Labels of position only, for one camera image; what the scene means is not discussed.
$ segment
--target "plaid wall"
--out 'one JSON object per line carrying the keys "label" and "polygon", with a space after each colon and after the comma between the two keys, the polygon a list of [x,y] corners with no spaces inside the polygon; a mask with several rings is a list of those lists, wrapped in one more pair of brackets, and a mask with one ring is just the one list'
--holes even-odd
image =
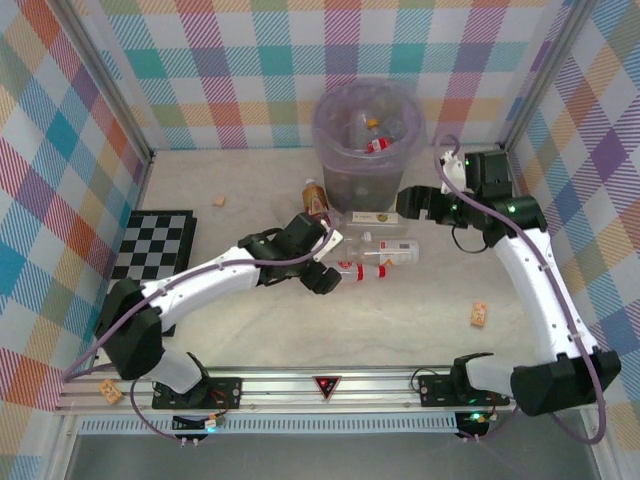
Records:
{"label": "plaid wall", "polygon": [[143,162],[44,0],[0,13],[0,479],[31,479]]}
{"label": "plaid wall", "polygon": [[609,402],[640,471],[640,2],[601,0],[516,148],[562,274],[598,341],[622,358]]}
{"label": "plaid wall", "polygon": [[408,84],[430,138],[493,143],[571,0],[73,0],[157,148],[311,145],[320,95]]}

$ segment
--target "wooden block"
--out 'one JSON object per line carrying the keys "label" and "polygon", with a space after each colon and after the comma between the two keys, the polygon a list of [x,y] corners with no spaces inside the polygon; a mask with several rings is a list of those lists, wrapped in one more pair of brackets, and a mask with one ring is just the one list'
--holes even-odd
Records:
{"label": "wooden block", "polygon": [[111,405],[115,405],[124,398],[122,392],[118,390],[116,383],[113,380],[106,379],[100,384],[100,393],[107,399]]}
{"label": "wooden block", "polygon": [[474,327],[482,328],[487,317],[487,304],[483,302],[476,302],[473,304],[473,310],[471,311],[471,325]]}

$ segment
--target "marble surface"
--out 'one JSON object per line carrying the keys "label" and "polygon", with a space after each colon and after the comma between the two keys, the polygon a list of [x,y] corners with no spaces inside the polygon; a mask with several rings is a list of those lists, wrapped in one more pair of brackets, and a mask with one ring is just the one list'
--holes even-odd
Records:
{"label": "marble surface", "polygon": [[[439,185],[430,155],[403,186]],[[159,152],[141,208],[195,211],[195,266],[278,226],[274,199],[298,205],[308,177],[322,179],[312,149]],[[218,195],[227,197],[222,208],[213,206]],[[450,229],[431,222],[411,222],[408,237],[420,243],[417,265],[326,296],[295,279],[241,292],[186,317],[168,343],[207,366],[450,365],[480,351],[533,359],[531,326],[493,252],[462,253]],[[482,245],[478,232],[460,231],[459,239],[469,249]],[[474,301],[488,304],[481,330],[469,325]]]}

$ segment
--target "translucent plastic bin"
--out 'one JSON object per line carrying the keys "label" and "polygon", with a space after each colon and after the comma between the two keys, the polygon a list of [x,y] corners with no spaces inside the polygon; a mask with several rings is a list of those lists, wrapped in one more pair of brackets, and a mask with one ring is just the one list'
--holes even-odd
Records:
{"label": "translucent plastic bin", "polygon": [[[366,109],[383,121],[396,116],[407,127],[404,138],[377,153],[349,147],[349,121]],[[426,145],[422,106],[402,85],[363,79],[325,93],[313,113],[313,144],[322,162],[329,203],[341,213],[386,211],[411,161]]]}

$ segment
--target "chessboard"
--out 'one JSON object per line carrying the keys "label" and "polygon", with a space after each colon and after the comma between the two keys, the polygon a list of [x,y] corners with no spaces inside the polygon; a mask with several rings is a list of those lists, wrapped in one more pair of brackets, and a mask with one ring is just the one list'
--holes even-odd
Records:
{"label": "chessboard", "polygon": [[[140,283],[184,272],[197,219],[193,210],[134,210],[124,232],[109,289],[118,280]],[[165,332],[173,336],[175,326]]]}

